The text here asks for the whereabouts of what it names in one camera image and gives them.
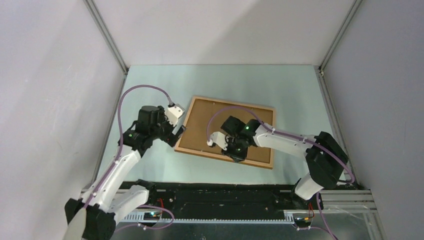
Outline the right aluminium corner profile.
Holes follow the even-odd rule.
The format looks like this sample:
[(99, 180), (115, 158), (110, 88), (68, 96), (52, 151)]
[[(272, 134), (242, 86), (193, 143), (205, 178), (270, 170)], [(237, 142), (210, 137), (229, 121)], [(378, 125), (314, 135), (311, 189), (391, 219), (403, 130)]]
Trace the right aluminium corner profile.
[(363, 3), (363, 0), (354, 0), (352, 5), (350, 6), (346, 16), (344, 17), (339, 29), (337, 30), (335, 37), (333, 38), (328, 50), (326, 51), (323, 60), (321, 61), (319, 65), (319, 70), (323, 75), (323, 72), (325, 71), (325, 68), (327, 67), (328, 63), (330, 62), (334, 52), (336, 51), (338, 45), (340, 44), (343, 36), (345, 35), (346, 31), (348, 30), (351, 22), (353, 21), (354, 17), (356, 16), (359, 8), (361, 7)]

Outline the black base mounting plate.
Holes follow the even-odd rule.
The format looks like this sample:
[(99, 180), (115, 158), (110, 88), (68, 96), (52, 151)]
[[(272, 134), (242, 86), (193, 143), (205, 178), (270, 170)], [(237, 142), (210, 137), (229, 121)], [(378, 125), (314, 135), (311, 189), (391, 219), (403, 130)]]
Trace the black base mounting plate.
[(285, 211), (318, 210), (322, 198), (303, 200), (287, 184), (150, 182), (149, 204), (165, 208), (177, 221), (283, 220)]

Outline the left aluminium corner profile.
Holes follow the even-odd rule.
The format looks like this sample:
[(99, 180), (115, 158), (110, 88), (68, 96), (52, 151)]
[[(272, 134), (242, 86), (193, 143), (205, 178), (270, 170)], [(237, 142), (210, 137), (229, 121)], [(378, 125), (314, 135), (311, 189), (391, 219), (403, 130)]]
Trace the left aluminium corner profile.
[(102, 35), (107, 47), (109, 48), (112, 56), (118, 64), (120, 70), (124, 75), (128, 74), (129, 67), (125, 63), (125, 60), (118, 48), (109, 28), (94, 0), (83, 0), (88, 12), (90, 13), (94, 23), (96, 24), (100, 34)]

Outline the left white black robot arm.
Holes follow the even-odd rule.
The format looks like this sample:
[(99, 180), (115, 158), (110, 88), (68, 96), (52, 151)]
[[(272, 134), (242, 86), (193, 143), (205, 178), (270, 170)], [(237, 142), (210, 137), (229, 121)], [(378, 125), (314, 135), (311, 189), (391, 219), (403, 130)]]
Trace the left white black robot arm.
[(109, 240), (119, 222), (137, 207), (153, 208), (158, 202), (154, 184), (144, 180), (116, 196), (125, 177), (141, 160), (155, 140), (174, 147), (185, 131), (174, 129), (185, 110), (178, 104), (143, 106), (138, 118), (126, 131), (120, 132), (118, 148), (107, 170), (82, 194), (65, 204), (68, 227), (65, 240)]

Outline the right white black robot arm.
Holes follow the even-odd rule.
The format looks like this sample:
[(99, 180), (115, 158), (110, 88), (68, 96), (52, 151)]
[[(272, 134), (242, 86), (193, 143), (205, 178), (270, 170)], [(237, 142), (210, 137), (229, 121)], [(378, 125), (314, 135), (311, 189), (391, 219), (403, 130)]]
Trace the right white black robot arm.
[(344, 150), (327, 132), (296, 135), (258, 119), (244, 123), (229, 116), (220, 131), (209, 135), (207, 145), (219, 146), (222, 155), (236, 163), (247, 158), (250, 147), (277, 150), (305, 160), (308, 174), (298, 181), (290, 196), (291, 204), (297, 209), (308, 206), (317, 192), (334, 189), (348, 163)]

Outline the aluminium corner profile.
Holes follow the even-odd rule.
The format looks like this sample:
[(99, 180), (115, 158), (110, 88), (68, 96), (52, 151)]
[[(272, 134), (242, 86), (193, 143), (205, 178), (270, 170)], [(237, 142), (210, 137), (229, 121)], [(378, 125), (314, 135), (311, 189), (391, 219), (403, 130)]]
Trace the aluminium corner profile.
[(100, 34), (102, 35), (107, 47), (109, 48), (112, 56), (118, 64), (120, 70), (124, 75), (128, 74), (129, 67), (125, 63), (125, 60), (118, 48), (109, 28), (94, 0), (83, 0), (88, 12), (90, 13), (94, 23), (96, 24)]
[(321, 61), (319, 65), (319, 70), (323, 75), (323, 72), (325, 71), (325, 68), (327, 67), (328, 63), (330, 62), (334, 52), (336, 51), (338, 45), (340, 44), (343, 36), (345, 35), (346, 31), (348, 30), (351, 22), (353, 21), (354, 17), (356, 16), (359, 8), (361, 7), (363, 3), (363, 0), (354, 0), (352, 5), (350, 6), (346, 16), (344, 17), (339, 29), (337, 30), (335, 37), (333, 38), (328, 50), (326, 51), (323, 60)]

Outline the front aluminium rail frame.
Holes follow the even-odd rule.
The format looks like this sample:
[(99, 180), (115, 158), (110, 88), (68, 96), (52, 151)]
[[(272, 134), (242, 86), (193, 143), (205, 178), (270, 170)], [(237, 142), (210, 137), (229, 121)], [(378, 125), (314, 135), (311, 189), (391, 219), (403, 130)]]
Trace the front aluminium rail frame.
[[(368, 190), (350, 190), (350, 189), (337, 189), (337, 190), (324, 190), (320, 194), (323, 210), (330, 213), (340, 212), (361, 212), (372, 211), (376, 209), (374, 199), (371, 192)], [(300, 210), (286, 210), (288, 213), (307, 213), (308, 211)]]

